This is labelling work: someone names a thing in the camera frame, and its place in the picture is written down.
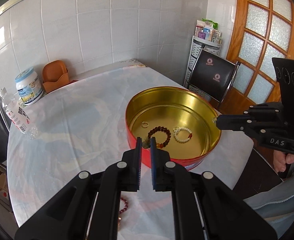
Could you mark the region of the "person's right hand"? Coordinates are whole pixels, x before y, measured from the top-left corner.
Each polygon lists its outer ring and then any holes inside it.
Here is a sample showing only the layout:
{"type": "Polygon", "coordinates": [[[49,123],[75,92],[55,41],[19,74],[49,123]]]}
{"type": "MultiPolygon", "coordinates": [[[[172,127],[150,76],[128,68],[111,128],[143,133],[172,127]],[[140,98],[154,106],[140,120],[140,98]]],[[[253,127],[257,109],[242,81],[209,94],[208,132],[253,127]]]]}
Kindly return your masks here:
{"type": "Polygon", "coordinates": [[[286,165],[294,163],[293,154],[285,154],[281,151],[274,150],[273,165],[276,172],[285,172],[286,165]]]}

